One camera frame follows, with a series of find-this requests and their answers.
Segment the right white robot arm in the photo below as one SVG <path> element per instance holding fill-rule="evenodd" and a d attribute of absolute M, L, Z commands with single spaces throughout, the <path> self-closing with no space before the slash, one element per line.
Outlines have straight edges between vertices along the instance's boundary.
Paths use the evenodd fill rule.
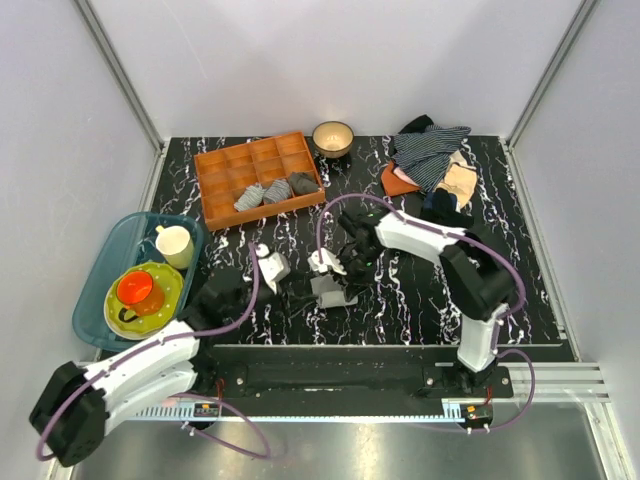
<path fill-rule="evenodd" d="M 462 314 L 455 387 L 470 397 L 486 389 L 497 366 L 500 322 L 526 299 L 520 275 L 495 249 L 491 231 L 442 226 L 400 211 L 343 212 L 339 225 L 353 239 L 339 255 L 346 277 L 363 277 L 385 250 L 411 254 L 442 269 Z"/>

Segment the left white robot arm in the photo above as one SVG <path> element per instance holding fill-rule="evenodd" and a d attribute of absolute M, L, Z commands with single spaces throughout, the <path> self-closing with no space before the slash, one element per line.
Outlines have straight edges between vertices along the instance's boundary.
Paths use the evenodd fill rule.
<path fill-rule="evenodd" d="M 260 275 L 207 282 L 158 333 L 119 354 L 51 375 L 29 415 L 39 435 L 35 455 L 74 466 L 123 421 L 169 397 L 223 390 L 211 340 L 238 329 L 257 302 Z"/>

